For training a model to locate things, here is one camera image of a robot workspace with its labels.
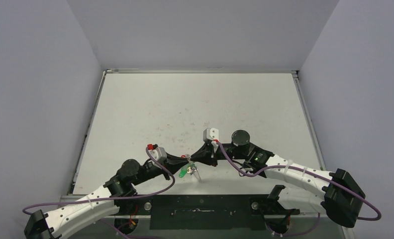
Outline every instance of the bolt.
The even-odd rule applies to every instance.
[[[144,204],[144,210],[148,211],[151,208],[152,208],[152,204],[151,203],[147,202],[147,203]]]
[[[259,208],[259,204],[257,202],[254,202],[251,204],[251,208],[257,210]]]

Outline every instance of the green object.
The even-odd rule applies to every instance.
[[[180,172],[180,178],[183,178],[186,174],[187,174],[187,169],[188,169],[188,167],[190,167],[191,166],[191,164],[190,163],[187,163],[186,165],[184,165],[182,168],[181,168],[181,172]]]

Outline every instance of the white wall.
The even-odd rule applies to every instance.
[[[67,192],[100,77],[65,0],[0,0],[0,239]]]
[[[338,0],[68,0],[105,68],[296,70]]]
[[[328,170],[347,169],[383,212],[357,238],[394,238],[394,0],[341,0],[299,76]]]

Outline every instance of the white table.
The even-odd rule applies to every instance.
[[[88,194],[130,158],[143,163],[157,143],[173,155],[192,154],[207,127],[220,141],[244,129],[251,142],[294,162],[320,168],[292,74],[107,74],[79,164],[74,194]],[[226,160],[198,163],[203,179],[179,178],[165,194],[268,194],[284,182],[239,177]],[[139,194],[165,188],[163,176],[137,185]]]

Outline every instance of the black metal plate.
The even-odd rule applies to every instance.
[[[158,195],[152,199],[151,230],[265,230],[252,215],[251,198],[268,195]]]

